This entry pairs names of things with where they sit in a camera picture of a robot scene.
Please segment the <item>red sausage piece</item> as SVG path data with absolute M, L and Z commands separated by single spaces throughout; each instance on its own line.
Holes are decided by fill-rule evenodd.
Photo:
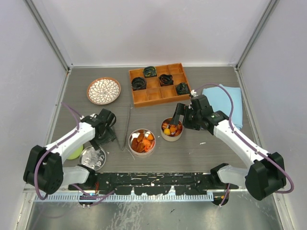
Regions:
M 178 124 L 178 125 L 177 125 L 177 129 L 176 129 L 176 132 L 175 132 L 175 136 L 180 135 L 181 132 L 182 132 L 182 129 L 183 129 L 182 125 Z

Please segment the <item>short pink lunch tin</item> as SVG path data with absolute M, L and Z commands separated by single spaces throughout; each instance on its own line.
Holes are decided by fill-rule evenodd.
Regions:
M 162 122 L 162 124 L 163 124 L 163 123 L 168 123 L 168 128 L 169 128 L 171 119 L 172 119 L 171 117 L 165 119 L 165 120 Z M 164 134 L 164 130 L 165 130 L 165 129 L 162 129 L 162 127 L 161 127 L 161 135 L 162 135 L 162 137 L 163 137 L 165 140 L 170 141 L 170 142 L 172 142 L 172 141 L 177 141 L 177 140 L 180 138 L 181 134 L 182 134 L 182 132 L 181 132 L 181 134 L 178 135 L 178 136 L 175 136 L 175 134 L 174 134 L 174 135 L 169 135 L 169 136 L 167 136 L 167 135 Z

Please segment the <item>tall pink lunch tin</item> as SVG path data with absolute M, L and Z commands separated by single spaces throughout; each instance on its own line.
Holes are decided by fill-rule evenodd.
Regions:
M 140 158 L 150 156 L 155 148 L 156 138 L 148 129 L 137 129 L 133 131 L 128 140 L 128 147 L 132 154 Z

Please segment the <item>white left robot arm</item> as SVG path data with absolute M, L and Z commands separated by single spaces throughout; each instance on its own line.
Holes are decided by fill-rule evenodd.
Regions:
M 34 186 L 36 192 L 51 195 L 60 187 L 73 184 L 79 184 L 85 190 L 94 188 L 97 181 L 94 169 L 82 164 L 63 167 L 63 163 L 86 142 L 100 150 L 103 144 L 114 141 L 116 135 L 112 126 L 116 116 L 102 109 L 99 114 L 82 116 L 77 121 L 77 126 L 60 139 L 44 147 L 36 145 L 30 150 L 23 180 Z

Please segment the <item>brown meat piece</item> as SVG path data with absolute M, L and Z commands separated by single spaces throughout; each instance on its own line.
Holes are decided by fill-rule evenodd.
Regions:
M 132 143 L 131 143 L 131 148 L 132 148 L 133 151 L 136 151 L 136 150 L 137 150 L 137 147 L 138 147 L 138 141 L 137 141 L 136 138 L 134 138 L 134 139 L 132 140 Z

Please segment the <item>orange shrimp piece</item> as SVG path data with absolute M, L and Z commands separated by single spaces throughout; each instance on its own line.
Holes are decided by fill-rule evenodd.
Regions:
M 149 152 L 152 148 L 152 142 L 144 139 L 141 143 L 138 144 L 137 151 L 139 153 Z

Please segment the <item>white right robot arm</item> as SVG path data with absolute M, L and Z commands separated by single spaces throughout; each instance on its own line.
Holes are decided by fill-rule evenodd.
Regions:
M 246 166 L 243 169 L 223 163 L 212 168 L 210 182 L 214 188 L 233 184 L 246 188 L 256 200 L 262 200 L 286 186 L 283 157 L 277 152 L 268 153 L 247 138 L 224 112 L 213 110 L 206 96 L 192 97 L 190 105 L 178 103 L 170 123 L 177 125 L 181 116 L 184 128 L 207 130 L 234 151 Z

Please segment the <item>round metal lid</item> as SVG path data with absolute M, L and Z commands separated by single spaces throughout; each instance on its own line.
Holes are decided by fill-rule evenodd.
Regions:
M 79 157 L 79 163 L 95 171 L 101 169 L 106 162 L 106 152 L 100 148 L 95 150 L 93 146 L 86 147 Z

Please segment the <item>orange heart carrot piece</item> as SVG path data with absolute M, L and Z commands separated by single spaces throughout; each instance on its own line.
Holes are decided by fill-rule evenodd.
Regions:
M 148 139 L 149 141 L 151 141 L 151 140 L 154 140 L 154 137 L 153 137 L 152 134 L 149 134 L 149 135 L 147 136 L 147 139 Z

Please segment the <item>green object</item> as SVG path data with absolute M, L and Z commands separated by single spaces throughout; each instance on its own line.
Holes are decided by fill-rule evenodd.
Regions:
M 68 160 L 74 160 L 78 158 L 83 151 L 83 145 L 81 145 L 76 151 L 74 151 L 67 159 Z

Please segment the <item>brown fried cutlet piece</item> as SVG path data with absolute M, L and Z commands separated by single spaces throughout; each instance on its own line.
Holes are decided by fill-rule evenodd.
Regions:
M 138 137 L 137 137 L 137 141 L 138 143 L 141 143 L 143 141 L 143 139 L 145 138 L 145 134 L 143 132 L 141 132 Z

